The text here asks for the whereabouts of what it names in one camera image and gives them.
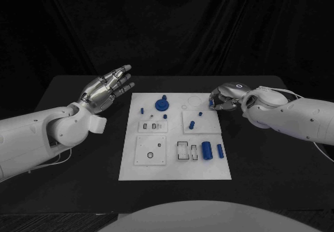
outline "black table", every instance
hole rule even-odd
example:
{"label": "black table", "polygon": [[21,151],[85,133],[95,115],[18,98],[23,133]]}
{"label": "black table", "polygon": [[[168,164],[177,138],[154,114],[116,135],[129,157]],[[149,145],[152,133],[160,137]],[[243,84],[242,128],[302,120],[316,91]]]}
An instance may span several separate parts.
{"label": "black table", "polygon": [[[95,76],[56,76],[36,111],[67,106]],[[132,76],[134,89],[99,115],[103,134],[73,148],[67,162],[0,183],[0,213],[131,213],[213,200],[263,209],[334,208],[334,164],[314,144],[255,127],[242,110],[219,112],[231,180],[118,181],[131,92],[211,92],[224,82],[285,88],[276,76]]]}

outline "robotic arm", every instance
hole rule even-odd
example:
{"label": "robotic arm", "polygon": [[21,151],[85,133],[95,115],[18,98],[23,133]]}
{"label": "robotic arm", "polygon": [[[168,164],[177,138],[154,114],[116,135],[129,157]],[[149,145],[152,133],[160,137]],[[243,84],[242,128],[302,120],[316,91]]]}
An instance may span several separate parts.
{"label": "robotic arm", "polygon": [[[252,90],[239,82],[219,86],[208,97],[210,108],[231,111],[240,104],[249,122],[305,141],[334,145],[334,103],[315,99],[289,101],[275,89],[260,86]],[[214,105],[214,98],[223,103]]]}
{"label": "robotic arm", "polygon": [[[76,102],[0,121],[0,179],[52,159],[82,143],[88,132],[102,134],[106,119],[96,114],[132,87],[119,88],[131,75],[129,65],[99,76],[85,86]],[[47,137],[59,144],[50,146]]]}

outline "blue screw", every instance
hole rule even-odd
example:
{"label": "blue screw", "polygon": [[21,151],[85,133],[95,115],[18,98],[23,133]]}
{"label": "blue screw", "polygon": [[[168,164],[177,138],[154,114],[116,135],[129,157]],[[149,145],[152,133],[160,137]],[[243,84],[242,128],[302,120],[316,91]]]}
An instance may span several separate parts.
{"label": "blue screw", "polygon": [[190,126],[188,126],[190,130],[193,129],[193,126],[194,126],[194,121],[190,122]]}

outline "white robotic arm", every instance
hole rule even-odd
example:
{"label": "white robotic arm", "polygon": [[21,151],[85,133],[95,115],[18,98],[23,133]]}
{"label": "white robotic arm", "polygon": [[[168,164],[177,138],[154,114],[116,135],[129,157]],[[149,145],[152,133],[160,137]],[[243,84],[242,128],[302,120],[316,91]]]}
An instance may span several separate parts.
{"label": "white robotic arm", "polygon": [[[76,102],[0,121],[0,179],[46,162],[85,140],[88,132],[102,133],[106,119],[96,114],[134,83],[119,88],[131,75],[129,65],[99,76],[85,86]],[[50,136],[59,144],[49,145]]]}
{"label": "white robotic arm", "polygon": [[[334,103],[301,96],[289,101],[275,90],[289,92],[262,86],[252,90],[242,83],[224,83],[210,94],[210,108],[231,111],[240,104],[242,116],[256,127],[272,128],[305,141],[334,145]],[[223,102],[217,105],[213,101],[216,96]]]}

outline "metallic robotic hand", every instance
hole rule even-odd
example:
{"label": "metallic robotic hand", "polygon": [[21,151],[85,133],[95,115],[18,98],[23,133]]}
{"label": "metallic robotic hand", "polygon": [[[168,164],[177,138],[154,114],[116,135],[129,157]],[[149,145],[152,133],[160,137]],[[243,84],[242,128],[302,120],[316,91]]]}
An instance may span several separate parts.
{"label": "metallic robotic hand", "polygon": [[[240,108],[242,116],[259,128],[275,131],[305,141],[334,145],[334,103],[301,97],[293,101],[278,92],[291,91],[259,86],[252,90],[239,82],[219,86],[208,97],[214,110]],[[223,102],[214,104],[214,98]]]}
{"label": "metallic robotic hand", "polygon": [[129,74],[125,75],[129,69],[129,65],[122,66],[103,76],[96,77],[85,86],[77,103],[90,113],[98,114],[100,111],[106,110],[115,98],[134,87],[134,83],[131,82],[119,88],[124,82],[131,78]]}
{"label": "metallic robotic hand", "polygon": [[0,179],[30,170],[80,144],[88,132],[102,134],[106,118],[96,114],[134,87],[134,83],[122,87],[129,69],[125,65],[96,77],[66,107],[0,120]]}

